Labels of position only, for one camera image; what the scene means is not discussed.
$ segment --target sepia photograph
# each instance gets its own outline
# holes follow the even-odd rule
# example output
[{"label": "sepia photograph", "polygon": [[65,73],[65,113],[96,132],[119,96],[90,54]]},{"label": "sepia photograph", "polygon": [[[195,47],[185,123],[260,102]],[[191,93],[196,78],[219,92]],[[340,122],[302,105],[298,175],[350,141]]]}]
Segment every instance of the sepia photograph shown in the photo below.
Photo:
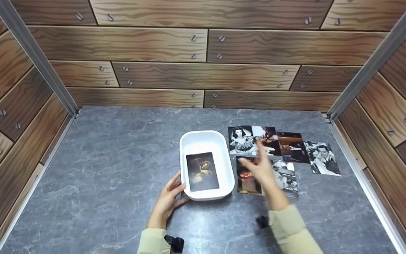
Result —
[{"label": "sepia photograph", "polygon": [[190,192],[219,188],[212,153],[187,155],[186,160]]},{"label": "sepia photograph", "polygon": [[311,170],[315,174],[341,176],[335,155],[329,144],[304,141]]}]

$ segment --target woman in photograph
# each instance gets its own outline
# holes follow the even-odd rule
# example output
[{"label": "woman in photograph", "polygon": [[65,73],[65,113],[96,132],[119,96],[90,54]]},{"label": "woman in photograph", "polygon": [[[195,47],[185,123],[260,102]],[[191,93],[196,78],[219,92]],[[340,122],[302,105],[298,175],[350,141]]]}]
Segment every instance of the woman in photograph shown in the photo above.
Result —
[{"label": "woman in photograph", "polygon": [[233,128],[231,140],[230,146],[234,146],[234,150],[230,151],[231,154],[251,155],[256,151],[252,133],[241,126]]}]

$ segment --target dark hair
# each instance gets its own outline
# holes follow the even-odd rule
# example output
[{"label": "dark hair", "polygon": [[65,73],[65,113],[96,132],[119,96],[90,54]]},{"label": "dark hair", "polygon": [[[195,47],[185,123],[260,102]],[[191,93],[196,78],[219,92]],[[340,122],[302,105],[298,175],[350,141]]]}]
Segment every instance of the dark hair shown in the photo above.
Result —
[{"label": "dark hair", "polygon": [[233,137],[234,138],[237,138],[236,130],[241,130],[242,131],[242,137],[246,135],[245,132],[244,132],[244,129],[241,126],[238,126],[238,127],[234,127],[234,129],[233,129]]}]

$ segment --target black and white photograph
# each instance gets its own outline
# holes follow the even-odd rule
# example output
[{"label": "black and white photograph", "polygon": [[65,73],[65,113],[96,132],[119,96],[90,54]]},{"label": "black and white photograph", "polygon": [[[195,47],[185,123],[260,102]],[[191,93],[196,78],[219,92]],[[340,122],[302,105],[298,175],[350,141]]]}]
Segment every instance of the black and white photograph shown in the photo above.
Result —
[{"label": "black and white photograph", "polygon": [[280,150],[280,143],[278,142],[277,132],[275,127],[270,126],[252,126],[253,139],[260,141],[264,146],[264,150],[270,156],[282,155]]},{"label": "black and white photograph", "polygon": [[229,126],[230,154],[255,155],[256,144],[253,139],[253,131],[250,125]]},{"label": "black and white photograph", "polygon": [[187,155],[190,192],[219,188],[212,153]]},{"label": "black and white photograph", "polygon": [[309,164],[309,158],[300,133],[277,132],[277,136],[284,161]]},{"label": "black and white photograph", "polygon": [[329,144],[322,142],[304,141],[315,174],[341,176],[338,164]]}]

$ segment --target wooden plank wall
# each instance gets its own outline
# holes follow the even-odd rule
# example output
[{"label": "wooden plank wall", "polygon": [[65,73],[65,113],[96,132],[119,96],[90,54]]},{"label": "wooden plank wall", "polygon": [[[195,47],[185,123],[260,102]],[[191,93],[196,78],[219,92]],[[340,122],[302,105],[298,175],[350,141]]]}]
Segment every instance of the wooden plank wall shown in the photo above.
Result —
[{"label": "wooden plank wall", "polygon": [[67,115],[0,20],[0,241]]},{"label": "wooden plank wall", "polygon": [[406,242],[406,40],[336,124]]},{"label": "wooden plank wall", "polygon": [[323,112],[406,10],[406,0],[12,2],[79,106]]}]

